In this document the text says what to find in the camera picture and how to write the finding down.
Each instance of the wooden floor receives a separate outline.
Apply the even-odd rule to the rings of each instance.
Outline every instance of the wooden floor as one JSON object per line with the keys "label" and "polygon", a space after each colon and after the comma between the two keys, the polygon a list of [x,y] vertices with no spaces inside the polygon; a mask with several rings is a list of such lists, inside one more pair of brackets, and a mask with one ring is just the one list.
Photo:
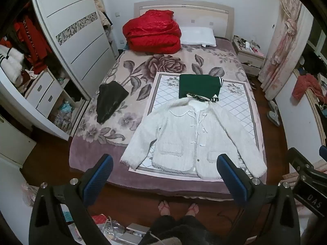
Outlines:
{"label": "wooden floor", "polygon": [[[277,185],[282,175],[288,173],[288,163],[284,158],[287,151],[285,133],[282,125],[276,127],[267,119],[268,102],[259,87],[259,82],[255,83],[258,89],[254,90],[254,95],[259,109],[267,157],[267,184]],[[39,186],[42,182],[47,182],[51,185],[61,185],[68,183],[71,178],[81,176],[81,173],[72,172],[69,168],[70,142],[42,131],[34,131],[32,138],[37,144],[21,169],[29,184]],[[161,199],[163,196],[157,194],[137,192],[106,184],[96,203],[89,208],[89,213],[111,216],[124,226],[130,223],[150,226],[159,216],[157,206]],[[171,213],[176,219],[185,214],[192,202],[196,202],[200,208],[197,218],[210,231],[221,236],[226,236],[231,227],[226,217],[233,220],[238,212],[238,207],[233,201],[216,202],[183,197],[169,197],[166,200],[170,203]],[[253,234],[258,233],[263,221],[264,215],[258,219]]]}

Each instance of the blue gripper pad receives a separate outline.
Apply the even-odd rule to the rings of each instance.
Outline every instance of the blue gripper pad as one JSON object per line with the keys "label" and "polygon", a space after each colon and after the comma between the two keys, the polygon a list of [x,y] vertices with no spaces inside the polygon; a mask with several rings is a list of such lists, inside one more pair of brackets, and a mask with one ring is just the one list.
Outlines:
{"label": "blue gripper pad", "polygon": [[319,148],[319,156],[321,156],[325,161],[327,161],[327,147],[321,146]]}
{"label": "blue gripper pad", "polygon": [[83,204],[85,207],[94,204],[113,170],[113,159],[110,155],[103,155],[100,161],[102,163],[96,170],[92,170],[93,176],[83,189]]}
{"label": "blue gripper pad", "polygon": [[217,171],[234,201],[239,206],[244,206],[251,194],[250,179],[246,173],[242,169],[237,168],[226,154],[218,156]]}

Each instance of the white pillow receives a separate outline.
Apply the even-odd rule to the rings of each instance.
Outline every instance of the white pillow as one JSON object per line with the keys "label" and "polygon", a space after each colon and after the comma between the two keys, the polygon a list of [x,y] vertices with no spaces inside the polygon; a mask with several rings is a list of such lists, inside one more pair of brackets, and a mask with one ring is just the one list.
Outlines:
{"label": "white pillow", "polygon": [[211,28],[200,27],[179,27],[182,36],[180,38],[181,44],[187,45],[207,45],[216,47],[216,40],[214,31]]}

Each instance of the person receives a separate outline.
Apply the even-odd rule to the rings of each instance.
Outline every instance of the person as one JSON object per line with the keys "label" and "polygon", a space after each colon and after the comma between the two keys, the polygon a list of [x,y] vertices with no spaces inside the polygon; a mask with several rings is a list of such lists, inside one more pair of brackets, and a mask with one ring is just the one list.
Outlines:
{"label": "person", "polygon": [[195,245],[222,244],[221,238],[209,232],[195,218],[199,212],[197,204],[192,204],[180,220],[170,215],[169,204],[162,201],[159,206],[160,217],[152,224],[139,245]]}

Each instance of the sliding wardrobe door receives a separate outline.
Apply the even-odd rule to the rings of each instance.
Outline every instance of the sliding wardrobe door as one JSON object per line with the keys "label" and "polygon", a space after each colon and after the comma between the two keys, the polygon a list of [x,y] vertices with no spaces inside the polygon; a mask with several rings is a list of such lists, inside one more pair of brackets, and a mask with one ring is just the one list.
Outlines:
{"label": "sliding wardrobe door", "polygon": [[41,27],[71,79],[94,96],[115,63],[93,0],[33,0]]}

